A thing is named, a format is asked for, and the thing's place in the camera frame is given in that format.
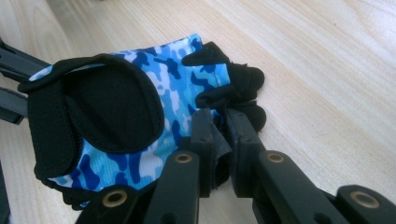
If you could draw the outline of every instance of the light wood surface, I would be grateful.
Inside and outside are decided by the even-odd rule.
[[[2,0],[0,35],[46,62],[157,46],[192,33],[259,67],[260,138],[321,189],[374,189],[396,203],[394,1]],[[17,83],[0,77],[0,86]],[[79,212],[35,179],[28,120],[0,121],[14,223],[74,223]],[[230,183],[200,201],[200,223],[256,223]]]

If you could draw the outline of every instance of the camouflage fabric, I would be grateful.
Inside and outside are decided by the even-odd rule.
[[[142,189],[156,180],[166,158],[177,149],[180,137],[191,135],[191,114],[198,109],[194,102],[197,94],[230,84],[224,63],[182,65],[183,57],[201,48],[200,37],[191,35],[159,47],[113,53],[142,69],[154,84],[165,118],[161,136],[149,147],[130,154],[106,153],[83,139],[82,155],[76,169],[49,180],[62,187],[93,191],[116,184]],[[38,72],[30,80],[47,75],[51,69],[50,66]]]

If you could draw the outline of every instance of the black padding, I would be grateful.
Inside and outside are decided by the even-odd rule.
[[[91,68],[79,69],[95,64]],[[37,178],[65,175],[81,143],[110,153],[136,152],[163,132],[160,97],[147,75],[117,56],[56,63],[45,77],[24,82]]]
[[[134,152],[149,146],[163,128],[160,99],[149,80],[123,66],[80,70],[64,78],[66,105],[84,138],[103,151]]]

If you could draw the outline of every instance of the blue camouflage glove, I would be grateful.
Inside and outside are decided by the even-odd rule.
[[[180,138],[191,135],[191,114],[200,107],[217,109],[214,117],[227,105],[262,115],[255,103],[243,103],[263,83],[262,72],[252,69],[230,63],[198,35],[59,61],[19,86],[29,95],[36,177],[74,209],[105,187],[142,189],[161,175]],[[233,85],[241,72],[259,84]]]

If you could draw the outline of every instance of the brass grommet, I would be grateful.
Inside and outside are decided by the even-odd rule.
[[[360,204],[366,208],[378,208],[380,206],[379,201],[368,193],[364,193],[360,190],[350,192],[350,197],[355,203]]]
[[[180,163],[187,163],[192,160],[192,156],[188,154],[179,154],[175,157],[175,161],[180,162]]]
[[[283,162],[285,160],[281,155],[276,154],[276,153],[268,154],[267,159],[268,159],[268,161],[276,162],[276,163]]]
[[[125,203],[128,194],[123,189],[115,189],[106,194],[102,200],[102,204],[106,207],[117,207]]]

